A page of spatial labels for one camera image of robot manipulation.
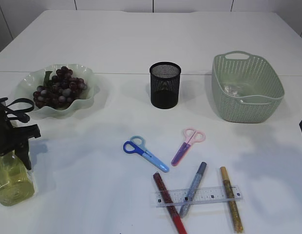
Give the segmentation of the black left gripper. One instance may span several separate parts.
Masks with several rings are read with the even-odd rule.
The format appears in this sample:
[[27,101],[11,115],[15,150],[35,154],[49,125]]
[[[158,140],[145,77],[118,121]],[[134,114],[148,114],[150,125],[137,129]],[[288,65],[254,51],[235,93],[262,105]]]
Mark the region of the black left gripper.
[[29,139],[41,137],[37,124],[15,128],[11,120],[28,122],[28,115],[6,106],[7,98],[0,98],[0,156],[14,150],[27,170],[32,169]]

